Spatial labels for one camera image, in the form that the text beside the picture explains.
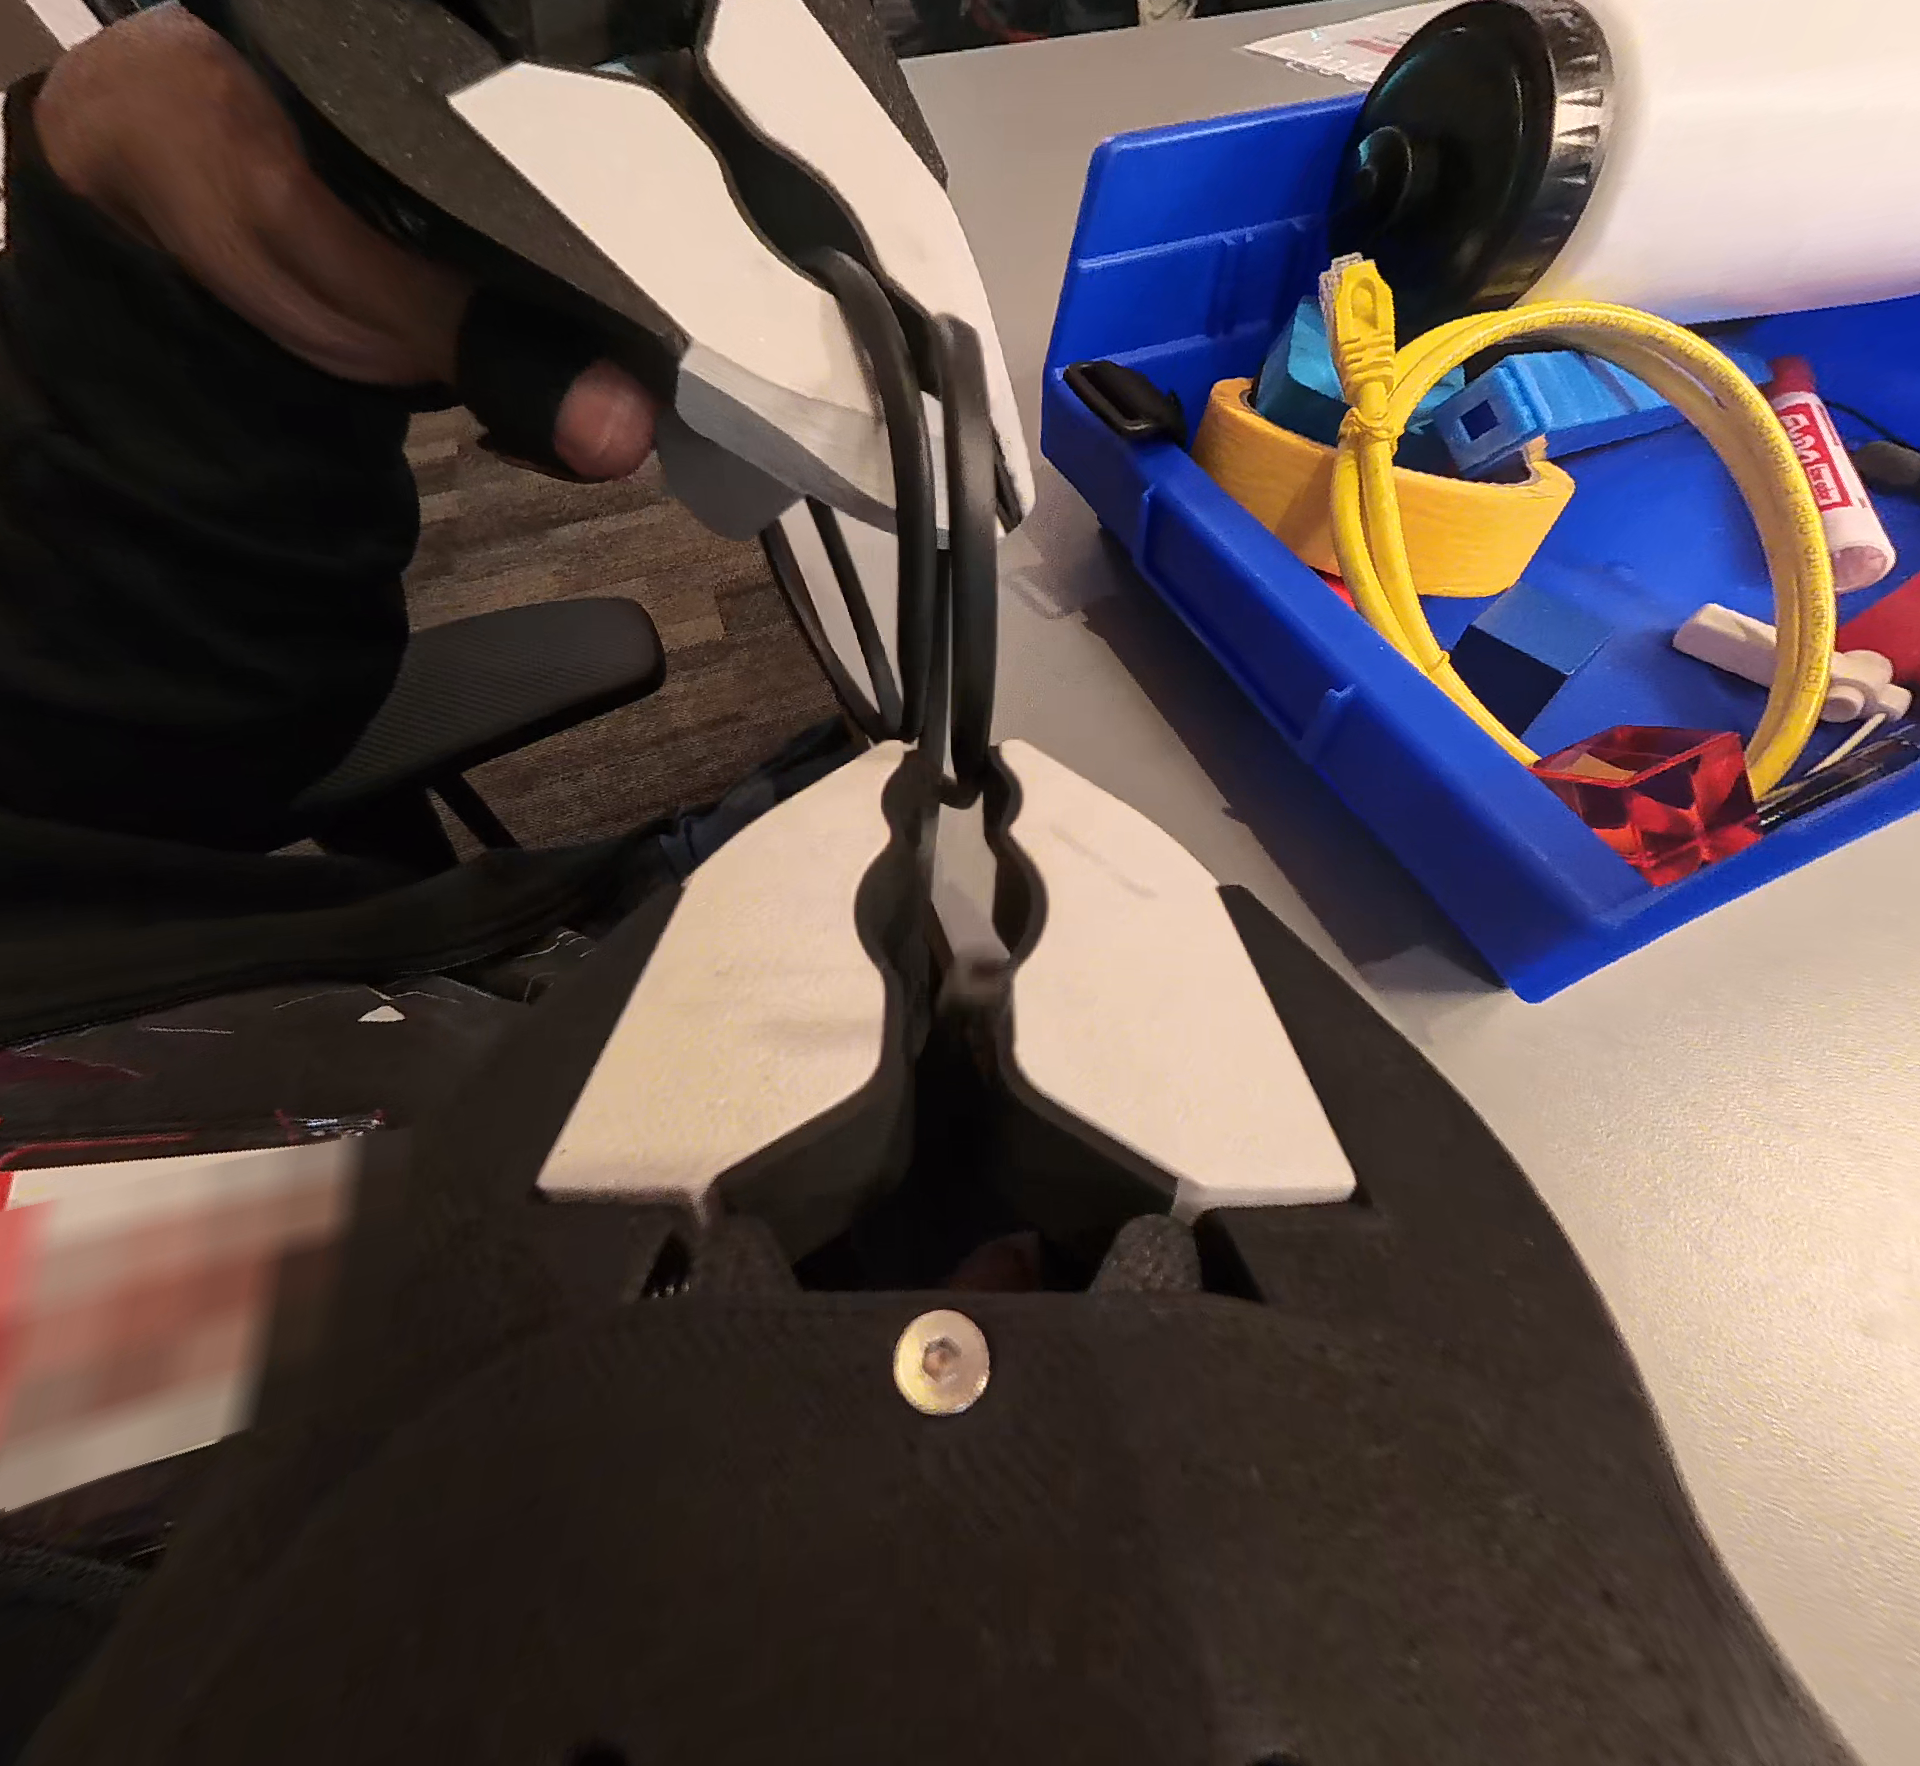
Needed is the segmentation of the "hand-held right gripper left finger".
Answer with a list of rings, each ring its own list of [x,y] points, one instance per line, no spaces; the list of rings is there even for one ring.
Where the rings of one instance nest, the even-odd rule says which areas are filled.
[[[761,1220],[790,1259],[904,1172],[940,779],[874,746],[688,878],[539,1172],[551,1201]]]

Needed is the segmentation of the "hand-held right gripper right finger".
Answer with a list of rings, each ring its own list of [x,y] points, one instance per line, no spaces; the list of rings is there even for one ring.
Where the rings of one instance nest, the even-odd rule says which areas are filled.
[[[1140,1215],[1353,1201],[1212,870],[1030,742],[998,745],[982,779],[1008,952],[995,1164],[1017,1212],[1094,1261]]]

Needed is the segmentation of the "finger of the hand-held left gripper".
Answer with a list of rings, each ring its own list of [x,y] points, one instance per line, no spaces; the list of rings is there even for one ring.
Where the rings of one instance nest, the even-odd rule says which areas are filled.
[[[713,0],[701,61],[748,129],[831,196],[899,299],[972,328],[998,448],[1001,522],[1019,529],[1034,507],[1025,428],[972,242],[946,185],[804,0]]]
[[[658,421],[674,499],[736,539],[799,499],[888,529],[885,421],[837,300],[757,234],[667,98],[514,63],[448,106],[676,330]]]

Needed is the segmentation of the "blue plastic bin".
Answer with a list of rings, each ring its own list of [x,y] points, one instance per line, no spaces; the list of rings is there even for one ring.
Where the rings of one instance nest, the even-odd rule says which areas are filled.
[[[1186,449],[1128,442],[1066,368],[1113,359],[1179,396],[1248,376],[1326,264],[1323,208],[1357,96],[1120,134],[1094,148],[1044,357],[1044,455],[1258,715],[1256,764],[1312,772],[1525,1001],[1589,979],[1776,878],[1915,820],[1915,766],[1648,885],[1408,667]],[[1573,461],[1579,489],[1529,563],[1606,626],[1537,746],[1613,724],[1751,728],[1762,697],[1667,649],[1702,601],[1763,611],[1763,552],[1725,467],[1674,426]]]

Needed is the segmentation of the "white bottle with black lid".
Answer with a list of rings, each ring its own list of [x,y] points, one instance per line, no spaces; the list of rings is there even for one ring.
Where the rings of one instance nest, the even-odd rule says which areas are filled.
[[[1917,0],[1467,0],[1366,94],[1328,208],[1404,336],[1917,291]]]

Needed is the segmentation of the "person's left forearm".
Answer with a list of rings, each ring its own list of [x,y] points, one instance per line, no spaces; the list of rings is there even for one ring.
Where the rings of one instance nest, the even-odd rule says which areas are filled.
[[[4,811],[259,845],[408,640],[418,399],[331,377],[127,237],[8,94]]]

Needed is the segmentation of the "person's left hand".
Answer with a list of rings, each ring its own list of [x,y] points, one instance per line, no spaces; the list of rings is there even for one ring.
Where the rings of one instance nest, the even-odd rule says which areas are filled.
[[[508,460],[607,482],[654,396],[585,326],[483,291],[345,205],[251,66],[179,3],[66,50],[33,123],[61,182],[331,381],[454,392]]]

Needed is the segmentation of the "black mesh office chair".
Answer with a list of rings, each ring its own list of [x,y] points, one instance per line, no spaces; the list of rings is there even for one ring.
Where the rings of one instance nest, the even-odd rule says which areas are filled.
[[[658,631],[630,598],[537,601],[418,628],[360,739],[292,804],[288,837],[431,872],[458,861],[440,817],[449,811],[483,852],[514,850],[469,770],[649,697],[662,675]]]

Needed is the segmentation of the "person's black jacket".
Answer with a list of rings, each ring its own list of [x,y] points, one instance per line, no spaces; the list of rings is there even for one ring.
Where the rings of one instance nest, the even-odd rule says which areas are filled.
[[[412,1123],[647,901],[843,764],[819,722],[722,798],[427,876],[4,817],[4,1173]]]

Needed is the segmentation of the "printed paper sheet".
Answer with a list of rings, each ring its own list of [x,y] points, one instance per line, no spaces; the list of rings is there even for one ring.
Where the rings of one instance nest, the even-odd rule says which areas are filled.
[[[1362,15],[1253,41],[1242,50],[1297,70],[1368,88],[1409,38],[1454,0],[1408,2]]]

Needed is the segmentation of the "blue block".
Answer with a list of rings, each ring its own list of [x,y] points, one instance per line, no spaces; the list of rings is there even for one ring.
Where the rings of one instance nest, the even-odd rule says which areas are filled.
[[[1606,644],[1613,626],[1587,605],[1514,583],[1452,644],[1452,669],[1514,737]]]

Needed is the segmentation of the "red transparent cube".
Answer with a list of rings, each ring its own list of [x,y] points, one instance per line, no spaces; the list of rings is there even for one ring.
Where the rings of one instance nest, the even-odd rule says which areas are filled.
[[[1742,745],[1728,728],[1615,724],[1542,757],[1531,772],[1650,886],[1763,837]]]

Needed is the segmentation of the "yellow tape roll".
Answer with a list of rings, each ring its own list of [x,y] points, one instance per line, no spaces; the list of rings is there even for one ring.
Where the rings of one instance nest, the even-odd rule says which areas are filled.
[[[1262,416],[1251,381],[1221,381],[1190,455],[1289,552],[1339,578],[1332,445]],[[1543,440],[1524,448],[1509,479],[1463,479],[1398,463],[1395,484],[1416,592],[1437,598],[1490,598],[1510,587],[1573,492]]]

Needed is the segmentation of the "white plastic clip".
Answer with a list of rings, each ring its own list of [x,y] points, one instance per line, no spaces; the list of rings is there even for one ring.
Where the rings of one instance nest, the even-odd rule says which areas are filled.
[[[1698,662],[1767,688],[1776,671],[1776,626],[1721,603],[1701,605],[1670,639],[1672,649]],[[1821,722],[1902,722],[1911,696],[1896,684],[1891,660],[1870,649],[1830,652]]]

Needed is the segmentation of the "red marker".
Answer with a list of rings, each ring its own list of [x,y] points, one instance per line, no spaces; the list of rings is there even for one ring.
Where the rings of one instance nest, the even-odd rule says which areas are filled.
[[[1879,583],[1894,572],[1897,552],[1842,445],[1812,365],[1791,353],[1773,357],[1763,395],[1812,489],[1836,592],[1852,593]]]

